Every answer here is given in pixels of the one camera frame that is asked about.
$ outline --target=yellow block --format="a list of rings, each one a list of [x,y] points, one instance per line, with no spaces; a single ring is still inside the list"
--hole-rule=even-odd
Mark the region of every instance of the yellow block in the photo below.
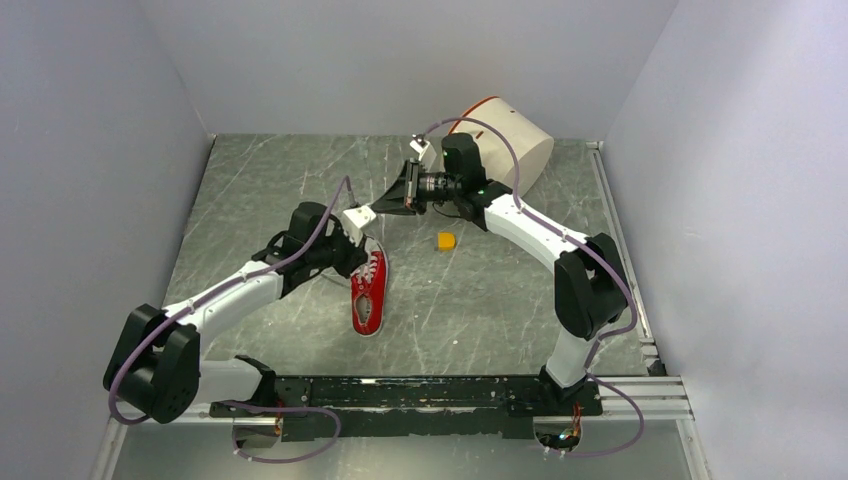
[[[450,232],[439,232],[436,240],[436,248],[440,252],[447,252],[456,248],[456,236]]]

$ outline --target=white cylinder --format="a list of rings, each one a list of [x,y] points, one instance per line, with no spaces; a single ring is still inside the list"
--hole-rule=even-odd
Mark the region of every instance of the white cylinder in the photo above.
[[[536,183],[548,164],[554,139],[524,118],[500,97],[484,98],[462,115],[486,122],[509,140],[518,157],[518,194],[524,195]],[[512,188],[515,166],[506,145],[486,128],[471,122],[457,122],[449,133],[464,132],[474,137],[486,175]]]

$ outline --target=marble surface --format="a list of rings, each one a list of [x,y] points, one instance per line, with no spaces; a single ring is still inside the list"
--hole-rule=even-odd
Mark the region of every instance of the marble surface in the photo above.
[[[222,135],[215,142],[185,230],[166,305],[237,271],[286,229],[302,200],[326,203],[342,175],[361,202],[394,181],[407,137]],[[558,140],[527,203],[565,226],[609,232],[608,213],[584,142]],[[456,235],[452,252],[435,235]],[[462,220],[387,217],[371,232],[391,265],[382,330],[351,327],[340,277],[317,278],[222,334],[208,359],[247,354],[278,374],[536,373],[561,328],[550,274],[510,242]],[[625,313],[620,323],[629,322]],[[636,331],[610,339],[593,371],[644,375]]]

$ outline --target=red shoe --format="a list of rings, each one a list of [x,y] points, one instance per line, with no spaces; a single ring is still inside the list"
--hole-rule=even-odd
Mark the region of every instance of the red shoe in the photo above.
[[[350,276],[353,329],[362,336],[370,336],[383,324],[383,302],[389,279],[389,263],[383,247],[371,238],[365,243],[370,250],[368,262]]]

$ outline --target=cylindrical container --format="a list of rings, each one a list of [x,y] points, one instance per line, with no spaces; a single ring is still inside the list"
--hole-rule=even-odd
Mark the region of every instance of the cylindrical container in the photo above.
[[[554,139],[500,97],[484,98],[466,110],[462,116],[488,123],[509,140],[518,156],[518,194],[527,193],[548,164],[554,148]],[[457,122],[449,133],[458,132],[474,137],[480,148],[480,158],[486,168],[486,175],[512,188],[515,167],[509,150],[501,139],[486,128],[471,122]]]

